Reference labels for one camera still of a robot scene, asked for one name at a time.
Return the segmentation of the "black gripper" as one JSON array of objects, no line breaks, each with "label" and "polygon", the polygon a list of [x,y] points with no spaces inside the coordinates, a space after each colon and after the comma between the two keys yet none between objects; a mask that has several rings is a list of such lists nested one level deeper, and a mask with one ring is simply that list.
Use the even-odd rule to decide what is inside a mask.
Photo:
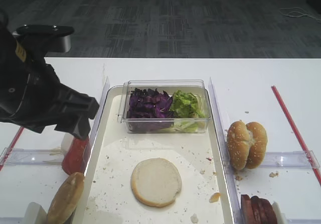
[{"label": "black gripper", "polygon": [[41,133],[55,99],[55,130],[84,140],[99,103],[63,84],[50,64],[1,63],[1,122]]}]

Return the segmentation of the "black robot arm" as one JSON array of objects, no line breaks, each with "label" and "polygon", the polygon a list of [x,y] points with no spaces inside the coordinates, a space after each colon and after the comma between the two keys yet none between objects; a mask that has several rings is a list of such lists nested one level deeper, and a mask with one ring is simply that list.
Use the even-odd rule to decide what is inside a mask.
[{"label": "black robot arm", "polygon": [[1,10],[1,122],[41,133],[46,126],[84,140],[90,133],[97,100],[61,83],[48,52],[68,52],[74,28],[23,25],[12,34]]}]

